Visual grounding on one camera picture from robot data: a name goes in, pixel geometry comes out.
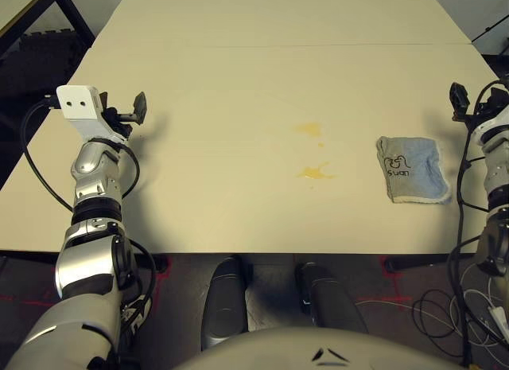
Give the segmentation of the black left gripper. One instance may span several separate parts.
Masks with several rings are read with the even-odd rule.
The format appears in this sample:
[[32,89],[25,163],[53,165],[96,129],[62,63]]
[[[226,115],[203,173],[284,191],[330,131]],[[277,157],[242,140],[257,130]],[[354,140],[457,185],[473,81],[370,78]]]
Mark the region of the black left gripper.
[[144,123],[147,102],[146,95],[144,92],[140,92],[134,99],[134,110],[133,113],[121,114],[115,107],[107,107],[107,92],[100,92],[99,98],[102,104],[103,112],[102,117],[106,121],[107,125],[116,133],[121,135],[125,140],[130,137],[133,127],[131,123],[137,123],[142,125]]

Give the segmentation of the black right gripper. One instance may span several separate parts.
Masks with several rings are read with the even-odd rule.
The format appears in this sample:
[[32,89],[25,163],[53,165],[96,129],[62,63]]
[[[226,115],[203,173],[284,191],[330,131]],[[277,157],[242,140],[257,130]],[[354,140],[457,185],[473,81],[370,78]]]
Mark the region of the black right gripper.
[[468,92],[464,85],[453,82],[449,89],[449,100],[453,105],[453,121],[466,126],[478,126],[498,114],[497,106],[505,105],[505,90],[491,88],[489,102],[481,103],[476,110],[469,110]]

